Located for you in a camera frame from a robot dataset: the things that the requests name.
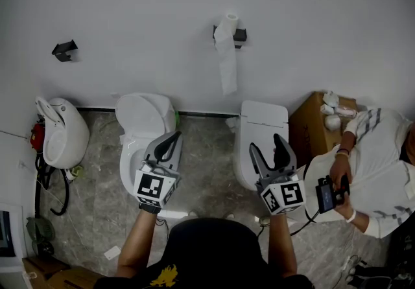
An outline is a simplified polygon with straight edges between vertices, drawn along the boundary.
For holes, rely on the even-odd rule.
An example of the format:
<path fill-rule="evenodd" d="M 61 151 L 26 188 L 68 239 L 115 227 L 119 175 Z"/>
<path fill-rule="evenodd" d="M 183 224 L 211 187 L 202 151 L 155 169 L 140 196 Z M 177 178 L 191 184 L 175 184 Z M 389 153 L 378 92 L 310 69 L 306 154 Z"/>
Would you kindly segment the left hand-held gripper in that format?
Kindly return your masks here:
<path fill-rule="evenodd" d="M 179 167 L 183 140 L 181 132 L 169 132 L 147 146 L 133 189 L 140 205 L 162 209 L 171 199 L 181 179 L 175 170 Z"/>

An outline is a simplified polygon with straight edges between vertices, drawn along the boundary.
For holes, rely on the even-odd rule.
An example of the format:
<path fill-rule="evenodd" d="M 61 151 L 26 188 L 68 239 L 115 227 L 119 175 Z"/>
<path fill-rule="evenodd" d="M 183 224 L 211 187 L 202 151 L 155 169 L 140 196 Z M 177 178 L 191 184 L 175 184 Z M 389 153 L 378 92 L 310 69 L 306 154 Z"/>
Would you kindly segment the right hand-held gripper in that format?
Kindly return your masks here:
<path fill-rule="evenodd" d="M 294 151 L 278 133 L 274 134 L 274 145 L 275 169 L 268 166 L 256 144 L 249 146 L 254 171 L 259 175 L 255 185 L 270 215 L 293 212 L 306 202 L 304 181 L 295 171 L 297 160 Z"/>

